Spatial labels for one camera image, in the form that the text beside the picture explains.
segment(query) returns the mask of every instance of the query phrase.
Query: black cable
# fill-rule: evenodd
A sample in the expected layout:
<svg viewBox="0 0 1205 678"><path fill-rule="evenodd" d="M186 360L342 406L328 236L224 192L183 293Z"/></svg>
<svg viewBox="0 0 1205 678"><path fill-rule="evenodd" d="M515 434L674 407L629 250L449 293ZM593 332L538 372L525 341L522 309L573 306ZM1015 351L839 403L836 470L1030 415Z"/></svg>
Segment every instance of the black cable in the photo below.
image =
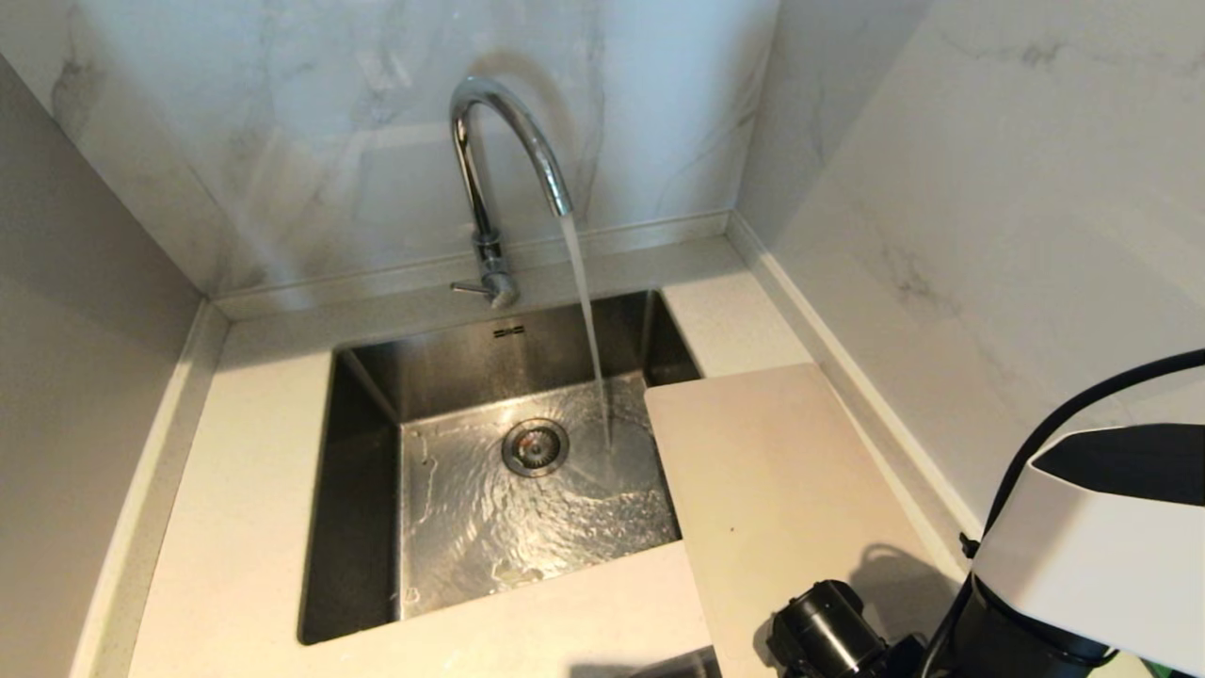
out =
<svg viewBox="0 0 1205 678"><path fill-rule="evenodd" d="M1038 450L1046 443L1046 441L1054 435L1060 426L1068 423L1072 417L1080 413L1080 411L1099 402L1118 391L1124 391L1130 387L1136 387L1144 382L1150 382L1159 377L1165 377L1175 372L1182 372L1194 367L1205 367L1205 349L1199 349L1195 352L1188 352L1187 354L1180 354L1177 356L1166 358L1154 362L1146 364L1134 370L1128 370L1117 377L1112 377L1097 384L1092 389L1080 394L1078 396L1071 399L1070 401L1059 406L1057 411L1051 413L1029 438L1017 450L1016 456L1012 458L1012 462L1009 465L1009 470L1004 472L1004 481L1000 482L1000 489L995 493L995 500L992 501L992 509L987 514L987 523L983 525L983 535L992 529L995 519L1000 517L1000 512L1004 511L1004 505L1009 501L1009 495L1012 494L1012 489L1017 485L1017 481L1021 478L1021 473L1025 470L1025 465L1029 462L1030 458L1038 454Z"/></svg>
<svg viewBox="0 0 1205 678"><path fill-rule="evenodd" d="M1097 384L1095 387L1059 406L1058 409L1042 420L1042 423L1038 425L1038 429L1035 429L1034 432L1025 438L1021 449L1017 450L1017 454L1012 458L1012 462L1009 464L1007 471L1004 472L1004 479L1000 482L1000 488L995 493L995 499L992 501L992 509L987 514L983 535L987 535L987 531L992 529L995 519L1000 517L1000 512L1004 511L1004 505L1009 501L1009 495L1011 495L1013 488L1016 488L1017 481L1021 478L1021 473L1025 470L1025 465L1029 464L1029 460L1038 454L1046 441L1053 436L1060 426L1078 414L1080 411L1083 411L1084 408L1100 402L1118 391L1124 391L1130 387L1136 387L1144 382L1150 382L1159 377L1166 377L1169 375L1192 370L1194 367L1205 367L1205 349L1170 356L1125 371L1116 377L1101 382L1100 384ZM964 541L963 547L963 550L968 556L975 558L975 552L978 548L977 542ZM937 625L937 630L933 632L933 641L930 641L929 647L924 649L924 655L921 661L921 671L917 673L917 678L929 678L929 673L933 670L934 661L936 661L937 653L946 644L946 642L948 642L954 623L962 614L963 608L966 607L966 601L969 601L970 597L971 576L968 574L966 579L963 582L963 588L958 590L958 595L954 597L954 602L951 603L950 609L946 611L946 617L941 619L941 624Z"/></svg>

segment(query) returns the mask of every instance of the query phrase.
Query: white cutting board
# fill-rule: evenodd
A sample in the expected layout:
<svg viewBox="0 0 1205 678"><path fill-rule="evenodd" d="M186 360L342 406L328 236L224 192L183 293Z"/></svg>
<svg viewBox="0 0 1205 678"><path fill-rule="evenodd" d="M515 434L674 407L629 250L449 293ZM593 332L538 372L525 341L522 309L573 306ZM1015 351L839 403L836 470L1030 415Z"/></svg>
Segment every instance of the white cutting board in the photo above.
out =
<svg viewBox="0 0 1205 678"><path fill-rule="evenodd" d="M888 639L933 631L954 584L929 570L819 367L662 387L645 400L725 678L776 676L754 631L822 579L853 584Z"/></svg>

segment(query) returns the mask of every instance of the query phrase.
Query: gray wall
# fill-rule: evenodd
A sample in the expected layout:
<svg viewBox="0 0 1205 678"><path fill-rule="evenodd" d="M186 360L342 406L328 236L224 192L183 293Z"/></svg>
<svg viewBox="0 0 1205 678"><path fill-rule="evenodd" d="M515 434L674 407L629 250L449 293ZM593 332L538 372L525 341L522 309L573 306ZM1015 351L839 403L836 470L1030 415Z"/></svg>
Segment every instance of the gray wall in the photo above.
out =
<svg viewBox="0 0 1205 678"><path fill-rule="evenodd" d="M0 676L66 676L199 300L0 59Z"/></svg>
<svg viewBox="0 0 1205 678"><path fill-rule="evenodd" d="M737 211L980 519L1059 403L1205 346L1203 24L782 2ZM1200 372L1076 426L1205 420Z"/></svg>

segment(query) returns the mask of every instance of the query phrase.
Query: sink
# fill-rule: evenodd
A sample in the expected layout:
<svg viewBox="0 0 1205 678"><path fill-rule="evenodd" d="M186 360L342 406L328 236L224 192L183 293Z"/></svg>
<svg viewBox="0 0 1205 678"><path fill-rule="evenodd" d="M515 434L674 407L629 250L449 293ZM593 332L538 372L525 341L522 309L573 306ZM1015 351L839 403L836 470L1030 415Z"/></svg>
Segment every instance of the sink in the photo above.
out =
<svg viewBox="0 0 1205 678"><path fill-rule="evenodd" d="M592 306L605 399L577 305L336 352L302 643L681 538L643 393L698 367L658 291Z"/></svg>

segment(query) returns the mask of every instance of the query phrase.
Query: running water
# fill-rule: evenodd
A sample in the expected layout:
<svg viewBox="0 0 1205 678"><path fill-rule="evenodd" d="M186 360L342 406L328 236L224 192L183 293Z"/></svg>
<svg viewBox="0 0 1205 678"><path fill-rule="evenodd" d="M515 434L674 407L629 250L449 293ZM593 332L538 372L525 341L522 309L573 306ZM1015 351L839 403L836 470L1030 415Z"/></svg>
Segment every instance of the running water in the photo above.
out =
<svg viewBox="0 0 1205 678"><path fill-rule="evenodd" d="M594 311L590 308L590 295L586 289L586 264L582 263L582 246L577 241L577 224L574 214L560 217L560 231L565 234L569 246L569 260L574 264L574 277L577 279L577 297L582 301L582 314L586 316L586 336L590 342L590 360L594 361L594 385L598 389L599 407L602 414L602 440L606 450L611 450L611 412L606 397L606 385L602 382L602 364L599 360L599 342L594 336Z"/></svg>

